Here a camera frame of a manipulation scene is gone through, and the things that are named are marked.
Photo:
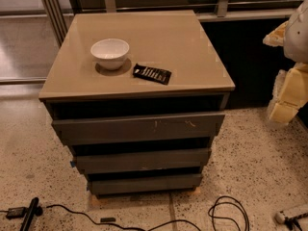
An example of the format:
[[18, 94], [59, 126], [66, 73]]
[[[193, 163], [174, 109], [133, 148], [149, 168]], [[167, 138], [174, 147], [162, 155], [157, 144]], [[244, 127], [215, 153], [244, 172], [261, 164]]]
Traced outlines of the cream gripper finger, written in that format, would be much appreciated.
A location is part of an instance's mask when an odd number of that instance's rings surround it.
[[288, 124], [307, 102], [308, 64], [296, 63], [288, 71], [278, 72], [268, 106], [268, 119]]
[[285, 30], [288, 22], [285, 21], [280, 24], [277, 28], [271, 31], [263, 38], [263, 44], [271, 47], [283, 46], [284, 45], [284, 36]]

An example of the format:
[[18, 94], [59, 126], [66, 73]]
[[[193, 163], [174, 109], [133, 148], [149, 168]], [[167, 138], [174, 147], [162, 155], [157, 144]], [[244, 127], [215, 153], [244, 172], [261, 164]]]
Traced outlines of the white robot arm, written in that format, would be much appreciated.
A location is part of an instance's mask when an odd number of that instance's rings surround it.
[[268, 120], [287, 125], [308, 103], [308, 0], [304, 0], [288, 21], [267, 34], [263, 44], [282, 46], [284, 56], [295, 62], [275, 78]]

